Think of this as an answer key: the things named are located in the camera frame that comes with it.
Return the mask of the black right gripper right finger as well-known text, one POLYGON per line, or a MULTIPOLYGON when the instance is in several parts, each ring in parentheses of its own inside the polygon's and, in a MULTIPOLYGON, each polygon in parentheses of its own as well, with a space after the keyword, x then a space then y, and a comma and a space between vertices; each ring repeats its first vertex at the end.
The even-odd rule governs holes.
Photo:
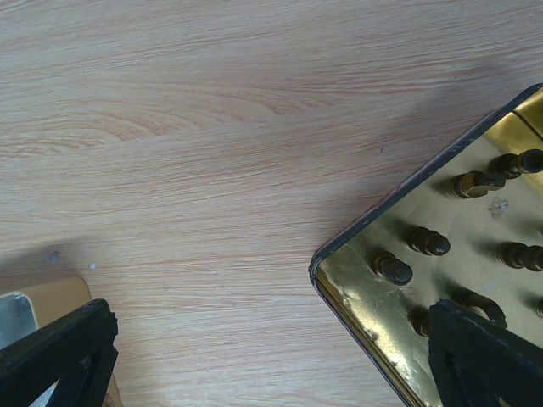
POLYGON ((444 406, 541 406, 542 349, 440 300, 428 311, 428 362, 444 406))

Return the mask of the gold tin tray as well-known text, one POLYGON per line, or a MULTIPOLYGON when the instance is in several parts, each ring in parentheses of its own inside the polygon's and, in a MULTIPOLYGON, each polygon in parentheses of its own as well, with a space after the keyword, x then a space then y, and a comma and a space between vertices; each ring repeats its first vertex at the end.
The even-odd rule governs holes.
POLYGON ((312 286, 407 406, 439 406, 427 309, 542 344, 542 86, 496 109, 314 254, 312 286))

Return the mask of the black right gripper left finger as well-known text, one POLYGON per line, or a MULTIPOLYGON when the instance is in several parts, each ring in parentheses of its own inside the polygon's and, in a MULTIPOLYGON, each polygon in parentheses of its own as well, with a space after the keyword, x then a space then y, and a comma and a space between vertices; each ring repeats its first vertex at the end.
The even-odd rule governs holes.
POLYGON ((113 374, 118 321, 94 299, 1 350, 1 405, 100 406, 113 374))

